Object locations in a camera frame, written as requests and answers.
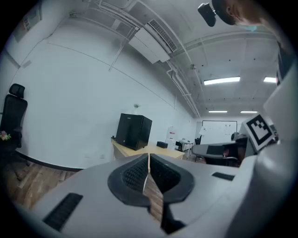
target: office chair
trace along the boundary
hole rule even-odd
[[[10,87],[10,94],[5,97],[0,124],[0,131],[5,131],[11,135],[11,139],[9,140],[0,139],[0,158],[12,167],[19,181],[21,181],[21,178],[11,162],[12,159],[16,160],[14,158],[15,150],[22,147],[22,127],[20,125],[28,105],[27,101],[23,99],[24,90],[25,87],[19,84],[13,84]]]
[[[206,164],[208,165],[221,165],[221,166],[235,166],[238,163],[238,159],[235,157],[222,157],[218,158],[208,158],[204,157]]]
[[[196,143],[196,145],[201,144],[201,137],[200,137],[200,138],[196,138],[196,139],[195,139],[195,143]]]
[[[178,146],[178,149],[176,149],[176,150],[183,152],[183,150],[182,150],[183,146],[179,141],[176,141],[176,146]]]

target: person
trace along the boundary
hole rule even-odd
[[[271,31],[279,46],[277,84],[283,80],[293,61],[294,52],[289,40],[275,20],[254,0],[212,0],[209,4],[201,4],[198,8],[209,26],[214,26],[215,15],[228,25],[264,26]]]

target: ceiling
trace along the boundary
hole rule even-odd
[[[228,110],[233,114],[241,110],[261,111],[262,105],[275,90],[276,85],[264,83],[266,76],[275,77],[278,45],[274,36],[263,27],[255,32],[224,24],[218,17],[214,27],[209,27],[197,12],[202,0],[103,0],[114,6],[123,16],[134,17],[140,24],[157,20],[176,43],[178,50],[171,54],[171,62],[179,66],[183,82],[201,115],[208,110]],[[130,26],[114,16],[96,10],[89,0],[78,1],[74,11],[127,36]],[[176,33],[196,66],[190,61],[178,39],[159,19],[161,17]],[[240,76],[240,82],[205,86],[203,81]]]

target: black mini fridge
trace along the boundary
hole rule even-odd
[[[138,150],[148,145],[152,121],[141,115],[121,114],[116,141]]]

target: fluorescent light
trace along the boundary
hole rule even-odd
[[[276,78],[266,77],[264,79],[264,82],[267,82],[267,83],[276,83]]]
[[[221,84],[221,83],[230,83],[230,82],[239,82],[240,77],[235,77],[235,78],[226,78],[226,79],[212,79],[212,80],[206,80],[204,81],[205,85],[210,85],[210,84]]]
[[[228,111],[209,111],[209,113],[227,113]]]
[[[241,111],[240,113],[257,113],[256,111]]]

